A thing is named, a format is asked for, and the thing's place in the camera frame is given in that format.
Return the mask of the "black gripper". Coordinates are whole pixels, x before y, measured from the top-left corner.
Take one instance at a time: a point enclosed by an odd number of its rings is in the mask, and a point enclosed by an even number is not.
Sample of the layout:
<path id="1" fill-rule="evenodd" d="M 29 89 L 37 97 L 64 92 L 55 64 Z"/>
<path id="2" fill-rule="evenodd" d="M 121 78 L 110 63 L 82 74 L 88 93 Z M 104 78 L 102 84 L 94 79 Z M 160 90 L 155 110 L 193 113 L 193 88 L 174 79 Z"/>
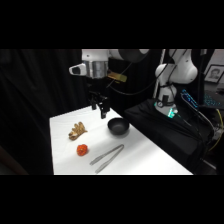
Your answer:
<path id="1" fill-rule="evenodd" d="M 108 101 L 107 79 L 87 79 L 88 98 L 92 110 L 96 110 L 101 103 Z M 107 108 L 101 108 L 101 119 L 106 118 Z"/>

